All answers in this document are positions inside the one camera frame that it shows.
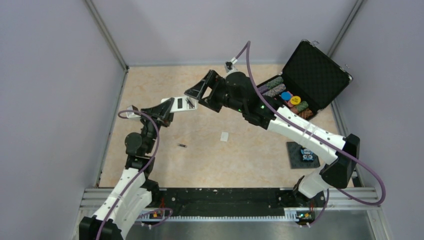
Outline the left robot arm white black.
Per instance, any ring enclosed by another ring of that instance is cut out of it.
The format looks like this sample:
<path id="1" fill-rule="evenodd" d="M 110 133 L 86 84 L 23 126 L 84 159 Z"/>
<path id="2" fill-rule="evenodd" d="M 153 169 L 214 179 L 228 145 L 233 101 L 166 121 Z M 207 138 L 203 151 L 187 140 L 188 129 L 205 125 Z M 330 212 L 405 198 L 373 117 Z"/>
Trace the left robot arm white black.
<path id="1" fill-rule="evenodd" d="M 157 182 L 148 179 L 159 149 L 160 128 L 173 120 L 174 97 L 151 108 L 130 106 L 118 113 L 122 119 L 139 119 L 140 132 L 124 139 L 127 159 L 118 183 L 92 216 L 85 216 L 78 226 L 80 240 L 124 240 L 147 206 L 160 202 Z"/>

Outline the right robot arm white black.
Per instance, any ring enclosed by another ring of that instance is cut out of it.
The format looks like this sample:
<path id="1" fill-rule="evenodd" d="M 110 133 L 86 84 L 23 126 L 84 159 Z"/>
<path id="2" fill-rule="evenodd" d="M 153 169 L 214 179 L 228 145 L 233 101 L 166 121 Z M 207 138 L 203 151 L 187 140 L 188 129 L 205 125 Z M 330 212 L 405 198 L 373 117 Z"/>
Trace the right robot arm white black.
<path id="1" fill-rule="evenodd" d="M 328 188 L 348 186 L 356 165 L 352 158 L 359 155 L 358 136 L 332 134 L 312 124 L 273 98 L 261 95 L 254 82 L 240 71 L 222 77 L 210 70 L 184 94 L 217 113 L 222 107 L 238 111 L 250 124 L 288 137 L 316 154 L 324 165 L 297 182 L 293 188 L 297 205 L 307 206 Z"/>

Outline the white remote control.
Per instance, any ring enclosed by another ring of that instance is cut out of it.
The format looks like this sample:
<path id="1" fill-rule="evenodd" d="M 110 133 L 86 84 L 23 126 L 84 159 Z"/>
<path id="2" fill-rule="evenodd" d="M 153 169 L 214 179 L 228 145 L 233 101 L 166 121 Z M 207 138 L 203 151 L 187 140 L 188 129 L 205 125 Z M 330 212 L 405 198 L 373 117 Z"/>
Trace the white remote control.
<path id="1" fill-rule="evenodd" d="M 188 97 L 188 96 L 177 96 L 177 97 L 173 97 L 175 98 L 175 101 L 173 103 L 172 109 L 171 109 L 171 113 L 180 113 L 180 112 L 189 112 L 189 111 L 195 111 L 198 109 L 198 101 Z M 195 109 L 189 109 L 187 102 L 186 102 L 186 98 L 189 98 L 191 100 L 191 102 L 195 105 Z M 161 100 L 161 103 L 163 103 L 166 99 L 169 98 L 163 98 Z"/>

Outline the white battery cover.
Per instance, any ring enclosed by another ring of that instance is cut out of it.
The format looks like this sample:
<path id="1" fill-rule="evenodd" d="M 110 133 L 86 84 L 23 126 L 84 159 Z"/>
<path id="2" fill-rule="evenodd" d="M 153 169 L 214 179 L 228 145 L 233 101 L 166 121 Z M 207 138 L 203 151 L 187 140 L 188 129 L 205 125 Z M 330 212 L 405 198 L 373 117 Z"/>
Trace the white battery cover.
<path id="1" fill-rule="evenodd" d="M 220 141 L 221 142 L 227 142 L 228 139 L 229 139 L 229 133 L 223 131 L 220 135 Z"/>

